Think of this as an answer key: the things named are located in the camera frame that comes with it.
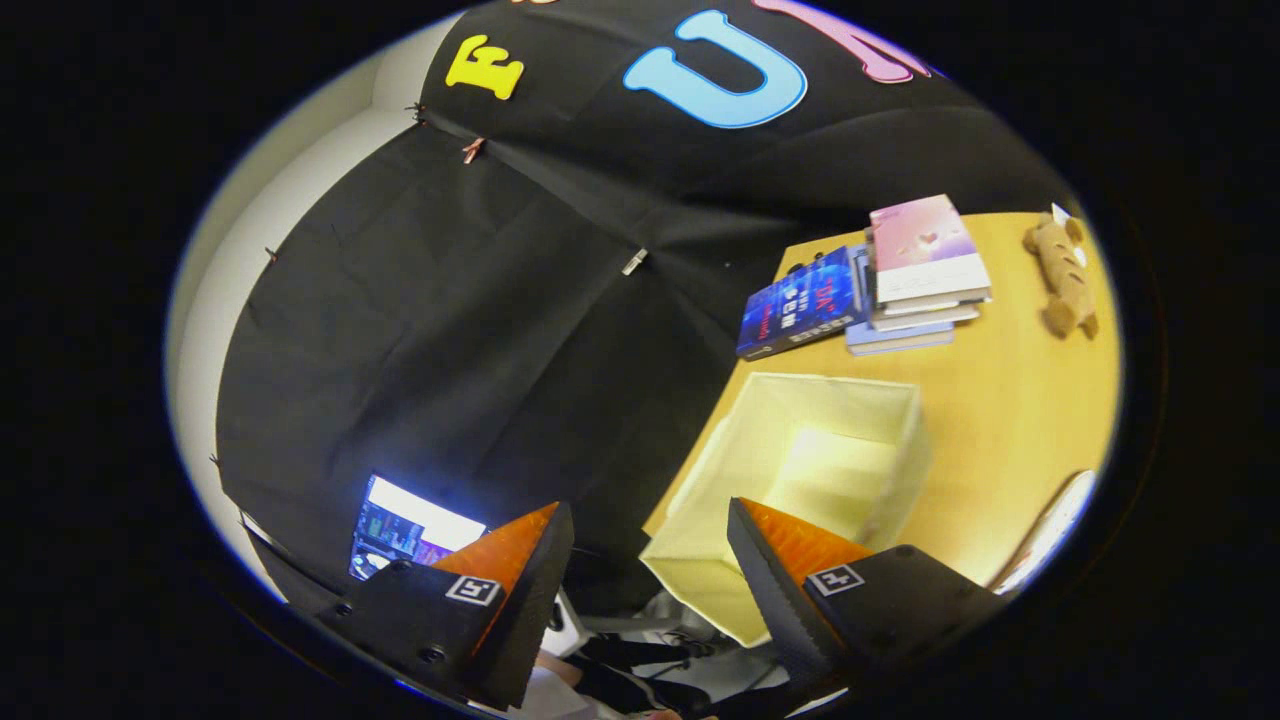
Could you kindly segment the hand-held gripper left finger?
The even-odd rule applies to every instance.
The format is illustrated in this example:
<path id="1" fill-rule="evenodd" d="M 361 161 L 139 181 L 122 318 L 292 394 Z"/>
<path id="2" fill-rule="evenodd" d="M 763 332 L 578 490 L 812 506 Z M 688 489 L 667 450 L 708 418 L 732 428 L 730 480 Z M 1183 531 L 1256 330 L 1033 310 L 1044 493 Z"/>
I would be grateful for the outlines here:
<path id="1" fill-rule="evenodd" d="M 570 506 L 548 503 L 431 565 L 392 562 L 320 623 L 433 694 L 520 707 L 573 541 Z"/>

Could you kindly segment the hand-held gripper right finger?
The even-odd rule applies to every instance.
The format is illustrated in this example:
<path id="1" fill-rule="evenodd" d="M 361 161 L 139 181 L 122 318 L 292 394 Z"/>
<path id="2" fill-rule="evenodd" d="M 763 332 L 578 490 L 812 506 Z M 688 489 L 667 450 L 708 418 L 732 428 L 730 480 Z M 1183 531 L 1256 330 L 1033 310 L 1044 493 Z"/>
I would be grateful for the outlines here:
<path id="1" fill-rule="evenodd" d="M 806 698 L 900 685 L 1006 606 L 915 546 L 873 551 L 744 497 L 730 501 L 727 538 Z"/>

